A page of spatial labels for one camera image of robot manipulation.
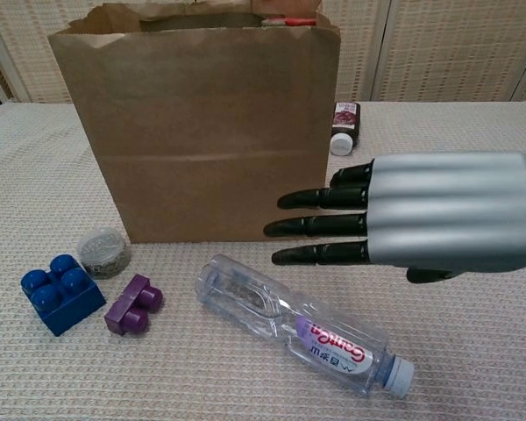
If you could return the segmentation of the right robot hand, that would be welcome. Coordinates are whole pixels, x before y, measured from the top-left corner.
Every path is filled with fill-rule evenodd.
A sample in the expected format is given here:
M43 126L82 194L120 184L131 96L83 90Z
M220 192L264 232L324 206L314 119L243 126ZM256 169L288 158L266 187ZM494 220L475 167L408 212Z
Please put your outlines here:
M314 215L272 222L268 237L326 238L274 253L277 265L386 265L413 283L526 267L524 153L382 155L277 204Z

